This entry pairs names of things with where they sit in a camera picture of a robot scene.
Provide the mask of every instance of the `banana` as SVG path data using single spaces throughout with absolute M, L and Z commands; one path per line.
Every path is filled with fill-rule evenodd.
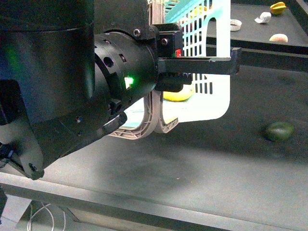
M 173 102 L 181 102 L 189 99 L 194 94 L 194 84 L 184 85 L 180 92 L 164 91 L 164 99 Z

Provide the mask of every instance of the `white plastic basket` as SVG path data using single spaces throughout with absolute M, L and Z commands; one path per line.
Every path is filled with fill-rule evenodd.
M 183 27 L 185 56 L 205 57 L 208 25 L 216 20 L 218 58 L 230 57 L 230 0 L 169 0 L 166 1 L 166 23 Z M 164 116 L 176 114 L 179 122 L 209 120 L 223 116 L 230 103 L 230 76 L 195 73 L 195 94 L 187 102 L 164 102 Z

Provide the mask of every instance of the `beige object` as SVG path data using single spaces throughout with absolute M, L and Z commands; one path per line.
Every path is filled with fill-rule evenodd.
M 284 34 L 276 34 L 270 37 L 269 40 L 273 42 L 288 42 L 288 37 Z

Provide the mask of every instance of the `grey tabletop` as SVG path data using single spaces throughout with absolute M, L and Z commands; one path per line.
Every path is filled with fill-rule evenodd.
M 307 73 L 242 66 L 222 118 L 138 141 L 105 137 L 56 161 L 42 180 L 305 231 L 307 86 Z M 278 120 L 291 122 L 295 134 L 264 139 L 261 128 Z

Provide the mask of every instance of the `floor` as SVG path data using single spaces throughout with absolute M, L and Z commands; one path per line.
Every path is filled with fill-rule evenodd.
M 36 212 L 39 208 L 42 207 L 40 202 L 32 201 L 33 212 Z M 64 217 L 63 211 L 54 206 L 48 206 L 48 209 L 52 212 L 54 216 L 55 227 L 54 231 L 63 231 L 64 226 Z M 20 221 L 16 226 L 16 231 L 26 231 L 27 223 L 30 216 L 30 207 L 26 210 Z M 106 229 L 90 224 L 74 222 L 68 215 L 66 217 L 66 229 L 65 231 L 114 231 L 111 229 Z M 32 231 L 50 231 L 52 228 L 51 216 L 46 209 L 41 210 L 32 221 Z

